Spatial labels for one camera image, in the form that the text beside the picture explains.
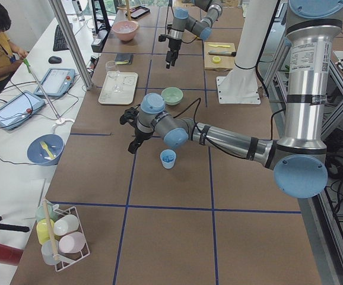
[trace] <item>robotic arm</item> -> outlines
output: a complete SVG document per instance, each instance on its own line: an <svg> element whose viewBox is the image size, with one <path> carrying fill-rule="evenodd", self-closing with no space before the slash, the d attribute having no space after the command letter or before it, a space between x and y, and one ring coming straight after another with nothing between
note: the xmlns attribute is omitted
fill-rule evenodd
<svg viewBox="0 0 343 285"><path fill-rule="evenodd" d="M194 4L207 12L207 15L201 21L191 17L186 9L176 8L169 33L161 34L158 37L159 42L165 42L166 39L169 39L170 50L166 54L166 68L168 69L170 65L174 66L176 63L184 30L193 33L202 40L206 40L211 34L213 23L220 17L223 11L220 0L197 0Z"/></svg>
<svg viewBox="0 0 343 285"><path fill-rule="evenodd" d="M135 153L157 132L170 148L192 140L259 162L274 171L277 185L293 197L310 198L320 193L328 179L323 164L326 145L320 135L332 41L342 27L343 4L339 3L289 1L286 37L291 42L291 61L285 133L280 140L260 140L193 119L174 119L164 110L162 97L150 93L140 110L131 108L120 119L121 124L129 122L135 128L136 138L129 151Z"/></svg>

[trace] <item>computer mouse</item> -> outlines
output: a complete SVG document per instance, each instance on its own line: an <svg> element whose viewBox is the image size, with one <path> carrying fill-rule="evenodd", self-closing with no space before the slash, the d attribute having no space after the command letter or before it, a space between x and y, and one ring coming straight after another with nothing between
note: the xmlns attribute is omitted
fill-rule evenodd
<svg viewBox="0 0 343 285"><path fill-rule="evenodd" d="M50 64L60 64L62 62L62 58L58 56L51 56L48 61Z"/></svg>

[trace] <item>pink bowl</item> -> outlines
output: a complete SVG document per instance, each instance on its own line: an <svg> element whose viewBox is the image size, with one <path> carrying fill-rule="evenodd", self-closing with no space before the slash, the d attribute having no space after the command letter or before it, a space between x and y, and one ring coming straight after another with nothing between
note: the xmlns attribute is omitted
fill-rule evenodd
<svg viewBox="0 0 343 285"><path fill-rule="evenodd" d="M136 21L120 21L112 26L116 37L123 42L132 40L136 35L137 28L138 23Z"/></svg>

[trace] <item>brown table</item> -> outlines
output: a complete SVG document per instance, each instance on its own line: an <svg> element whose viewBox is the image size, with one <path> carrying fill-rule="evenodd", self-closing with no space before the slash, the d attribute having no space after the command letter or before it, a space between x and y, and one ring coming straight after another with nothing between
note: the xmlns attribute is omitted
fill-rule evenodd
<svg viewBox="0 0 343 285"><path fill-rule="evenodd" d="M223 73L204 71L202 42L182 45L176 66L165 69L167 43L157 41L165 15L166 8L151 8L129 43L110 35L46 195L77 205L91 255L56 273L43 263L33 232L12 284L320 284L297 200L277 188L270 170L194 142L177 149L175 167L166 170L162 139L131 155L134 130L119 124L128 106L97 102L104 63L132 52L133 64L121 70L139 74L133 105L177 86L184 99L170 113L200 97L197 121L270 136L268 99L218 104L215 79ZM242 11L226 8L210 41L237 47L242 25Z"/></svg>

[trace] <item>clear glass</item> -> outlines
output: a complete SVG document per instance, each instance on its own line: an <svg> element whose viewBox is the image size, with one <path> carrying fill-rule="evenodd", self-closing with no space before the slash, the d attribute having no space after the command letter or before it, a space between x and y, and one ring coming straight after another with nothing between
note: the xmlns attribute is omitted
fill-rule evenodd
<svg viewBox="0 0 343 285"><path fill-rule="evenodd" d="M113 92L121 92L122 91L122 87L120 85L117 84L117 78L120 74L119 68L117 67L117 64L115 61L107 61L106 62L106 71L107 71L107 75L114 79L115 81L115 85L112 87L112 91Z"/></svg>

